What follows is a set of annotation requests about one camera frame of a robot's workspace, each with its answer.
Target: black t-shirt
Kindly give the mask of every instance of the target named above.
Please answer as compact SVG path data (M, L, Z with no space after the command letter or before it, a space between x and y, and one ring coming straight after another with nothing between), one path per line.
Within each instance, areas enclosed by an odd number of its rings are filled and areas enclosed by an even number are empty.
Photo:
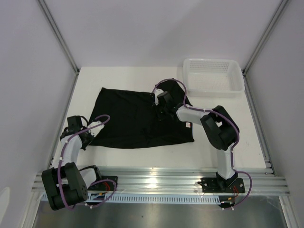
M176 103L183 101L185 93L177 82L165 81L158 88L168 91ZM102 88L90 121L102 114L111 120L90 145L134 149L193 142L192 123L171 118L160 121L154 102L151 93Z

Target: black mounting plate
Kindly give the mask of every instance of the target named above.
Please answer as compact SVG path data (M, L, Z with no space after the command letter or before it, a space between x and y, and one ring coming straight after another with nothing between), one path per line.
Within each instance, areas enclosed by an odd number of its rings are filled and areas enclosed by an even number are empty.
M116 183L116 186L117 186L117 180L118 180L118 177L117 176L101 176L101 179L102 180L106 180L106 179L109 179L109 180L113 180L115 183ZM114 184L110 181L107 181L106 182L109 186L110 186L110 191L113 191L114 190ZM97 185L94 185L90 188L88 188L88 190L92 190L92 191L107 191L107 188L106 186L104 185L104 182L100 183L100 184L97 184Z
M235 186L239 193L245 193L245 186L242 178L237 178L229 187L222 190L217 184L216 177L203 177L201 181L198 182L202 186L203 192L205 193L232 193L233 186Z

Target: white table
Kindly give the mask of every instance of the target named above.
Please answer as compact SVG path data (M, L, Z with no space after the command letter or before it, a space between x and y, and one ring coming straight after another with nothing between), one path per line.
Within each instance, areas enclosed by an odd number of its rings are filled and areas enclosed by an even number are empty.
M178 67L83 67L67 112L67 117L90 117L102 87L151 92L154 85L165 78L182 80ZM266 168L257 133L245 93L238 98L189 97L193 106L225 107L240 128L240 142L235 148L235 167L241 169ZM193 125L195 142L143 149L114 149L88 146L81 150L77 165L107 167L163 167L163 168L216 168L216 150L207 140L202 126ZM60 155L58 144L55 159Z

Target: gray floor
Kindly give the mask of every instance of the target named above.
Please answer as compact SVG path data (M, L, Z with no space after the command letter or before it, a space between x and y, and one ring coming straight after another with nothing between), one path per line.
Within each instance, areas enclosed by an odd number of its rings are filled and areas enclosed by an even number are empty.
M215 205L106 203L52 211L41 202L34 228L286 228L278 197L249 197L234 211Z

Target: white wall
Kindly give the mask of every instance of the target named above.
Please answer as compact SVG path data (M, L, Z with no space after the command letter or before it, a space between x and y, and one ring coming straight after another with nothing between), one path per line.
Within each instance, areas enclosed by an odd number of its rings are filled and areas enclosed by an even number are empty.
M47 0L79 66L245 67L280 0Z
M1 1L0 31L0 191L11 188L1 227L16 228L74 74L36 1Z
M291 1L247 78L275 169L286 177L297 211L303 215L303 0Z

